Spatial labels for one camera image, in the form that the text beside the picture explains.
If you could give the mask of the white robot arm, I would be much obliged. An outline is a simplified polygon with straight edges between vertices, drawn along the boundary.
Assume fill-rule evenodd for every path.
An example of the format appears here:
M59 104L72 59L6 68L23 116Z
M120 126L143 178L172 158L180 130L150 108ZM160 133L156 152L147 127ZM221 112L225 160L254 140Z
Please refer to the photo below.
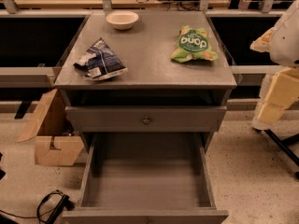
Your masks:
M299 98L299 0L250 48L268 52L271 61L280 66L277 72L264 77L251 123L254 129L266 130Z

